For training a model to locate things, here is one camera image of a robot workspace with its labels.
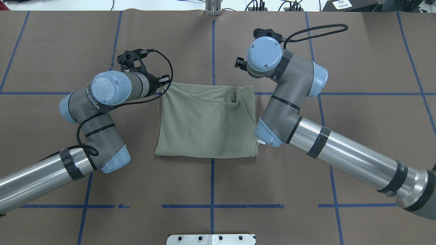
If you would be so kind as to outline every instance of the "white bracket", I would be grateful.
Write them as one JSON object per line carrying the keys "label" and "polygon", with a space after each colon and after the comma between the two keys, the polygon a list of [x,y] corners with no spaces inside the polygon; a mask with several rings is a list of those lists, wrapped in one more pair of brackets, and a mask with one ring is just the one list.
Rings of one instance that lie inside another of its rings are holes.
{"label": "white bracket", "polygon": [[256,235],[171,235],[167,245],[256,245]]}
{"label": "white bracket", "polygon": [[206,0],[206,15],[221,15],[221,0]]}

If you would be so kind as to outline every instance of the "white floor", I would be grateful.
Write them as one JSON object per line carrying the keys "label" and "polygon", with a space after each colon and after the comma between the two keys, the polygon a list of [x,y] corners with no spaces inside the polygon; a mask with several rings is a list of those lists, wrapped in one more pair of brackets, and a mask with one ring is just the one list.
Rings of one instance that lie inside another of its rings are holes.
{"label": "white floor", "polygon": [[[205,3],[199,0],[114,0],[114,10],[139,9],[139,10],[203,10]],[[223,0],[222,8],[232,8],[243,11],[249,0]],[[320,0],[324,7],[327,0]],[[266,0],[265,7],[268,11],[277,11],[282,0]],[[320,11],[318,0],[302,0],[301,6],[305,11]],[[7,2],[11,10],[110,10],[112,0],[32,0],[25,3]],[[436,6],[423,2],[421,9],[435,13]]]}

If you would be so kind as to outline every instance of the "folded towel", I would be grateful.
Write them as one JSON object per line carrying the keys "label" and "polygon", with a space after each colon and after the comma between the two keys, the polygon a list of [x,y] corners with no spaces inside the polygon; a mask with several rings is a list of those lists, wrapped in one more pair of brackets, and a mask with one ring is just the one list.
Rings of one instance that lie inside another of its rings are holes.
{"label": "folded towel", "polygon": [[161,100],[156,155],[205,158],[257,156],[252,86],[172,82]]}

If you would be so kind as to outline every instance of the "light blue cap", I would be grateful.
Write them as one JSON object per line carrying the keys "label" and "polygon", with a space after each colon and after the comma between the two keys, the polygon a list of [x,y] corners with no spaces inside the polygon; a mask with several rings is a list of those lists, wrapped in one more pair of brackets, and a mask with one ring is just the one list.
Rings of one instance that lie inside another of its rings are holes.
{"label": "light blue cap", "polygon": [[130,154],[124,145],[105,166],[102,167],[102,171],[105,174],[109,174],[121,167],[124,167],[130,162]]}
{"label": "light blue cap", "polygon": [[247,52],[247,63],[256,71],[274,69],[282,58],[282,47],[272,37],[259,37],[251,43]]}
{"label": "light blue cap", "polygon": [[312,81],[312,88],[310,89],[308,95],[309,97],[317,96],[326,85],[327,78],[328,78],[328,71],[324,67],[317,65],[313,61],[312,63],[313,63],[313,81]]}
{"label": "light blue cap", "polygon": [[69,103],[69,101],[70,101],[70,97],[71,97],[71,95],[72,95],[73,93],[71,93],[71,94],[65,96],[65,98],[63,98],[63,99],[61,100],[61,102],[59,103],[59,111],[61,112],[61,115],[62,115],[65,119],[67,119],[67,121],[68,121],[69,123],[72,123],[72,124],[78,124],[78,122],[76,122],[76,121],[73,119],[73,117],[71,116],[71,114],[70,114],[70,110],[69,110],[69,108],[68,108],[68,103]]}
{"label": "light blue cap", "polygon": [[122,72],[105,71],[94,77],[91,92],[94,98],[104,105],[118,105],[130,96],[132,83]]}
{"label": "light blue cap", "polygon": [[283,142],[279,140],[279,138],[277,138],[277,136],[262,121],[262,118],[259,118],[259,122],[257,123],[254,134],[257,138],[259,138],[259,140],[272,146],[279,147],[283,144]]}

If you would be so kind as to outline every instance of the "white label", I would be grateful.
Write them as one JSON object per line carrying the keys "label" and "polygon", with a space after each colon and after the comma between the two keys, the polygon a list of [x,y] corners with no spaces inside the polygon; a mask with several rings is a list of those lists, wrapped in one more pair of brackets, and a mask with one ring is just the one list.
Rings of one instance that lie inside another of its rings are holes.
{"label": "white label", "polygon": [[257,145],[260,145],[260,144],[265,145],[266,143],[261,141],[261,140],[257,140]]}
{"label": "white label", "polygon": [[333,5],[337,10],[353,7],[351,5],[350,1],[348,1],[348,0],[339,0],[339,1],[333,2]]}

